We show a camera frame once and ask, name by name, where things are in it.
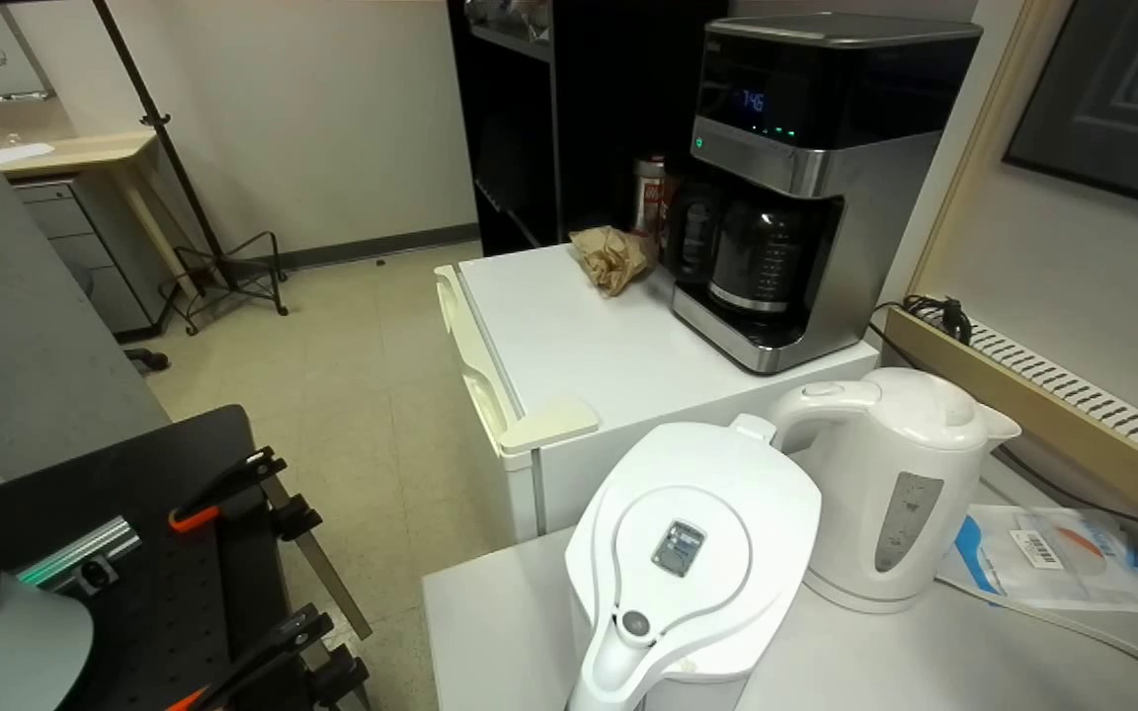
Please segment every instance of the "floor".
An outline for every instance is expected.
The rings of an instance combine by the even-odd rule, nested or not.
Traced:
[[[285,281],[288,317],[246,303],[196,336],[171,327],[148,340],[172,364],[147,376],[164,417],[239,405],[258,443],[288,464],[288,489],[322,515],[318,542],[376,629],[372,640],[335,631],[330,644],[372,669],[379,711],[439,706],[418,577],[497,547],[432,276],[462,259],[476,244],[295,269]],[[330,608],[292,547],[285,577],[292,604]]]

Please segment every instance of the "mini fridge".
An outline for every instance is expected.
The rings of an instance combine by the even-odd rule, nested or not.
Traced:
[[[877,352],[853,346],[746,376],[667,314],[665,272],[604,298],[569,244],[443,267],[436,281],[507,542],[569,531],[657,425],[729,425],[800,385],[877,367]]]

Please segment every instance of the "black coffee maker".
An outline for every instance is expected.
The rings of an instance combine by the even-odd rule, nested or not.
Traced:
[[[671,314],[771,376],[861,340],[977,48],[973,26],[706,26]]]

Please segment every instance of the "fridge handle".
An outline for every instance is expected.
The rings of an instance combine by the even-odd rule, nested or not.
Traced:
[[[436,285],[439,285],[443,326],[454,336],[454,350],[462,361],[462,389],[472,401],[472,410],[497,454],[516,454],[516,451],[529,451],[551,438],[573,438],[573,434],[599,426],[599,417],[575,401],[559,401],[557,409],[516,417],[516,409],[500,390],[487,340],[462,303],[454,269],[439,267]]]

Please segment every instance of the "table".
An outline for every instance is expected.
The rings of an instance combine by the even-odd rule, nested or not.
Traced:
[[[565,547],[569,531],[421,581],[443,711],[565,706],[575,680]],[[1138,618],[1070,622],[1138,644]],[[782,706],[1124,711],[1138,664],[953,590],[902,618],[857,618],[800,587],[738,702]]]
[[[196,484],[254,454],[239,409],[220,409],[152,434],[0,486],[0,567],[26,561],[125,517],[142,548],[121,581],[88,601],[94,650],[63,711],[164,706],[206,685],[259,631],[285,622],[277,536],[259,506],[249,517],[177,536],[164,515]],[[239,711],[309,711],[301,669],[280,669],[238,697]]]
[[[177,260],[171,232],[159,222],[164,206],[137,170],[137,157],[152,145],[152,140],[159,140],[152,131],[121,131],[121,134],[0,145],[0,173],[7,182],[72,177],[72,173],[94,173],[94,170],[108,173],[125,199],[152,255],[164,260],[181,298],[196,299],[200,292],[193,276],[185,272],[185,267]]]

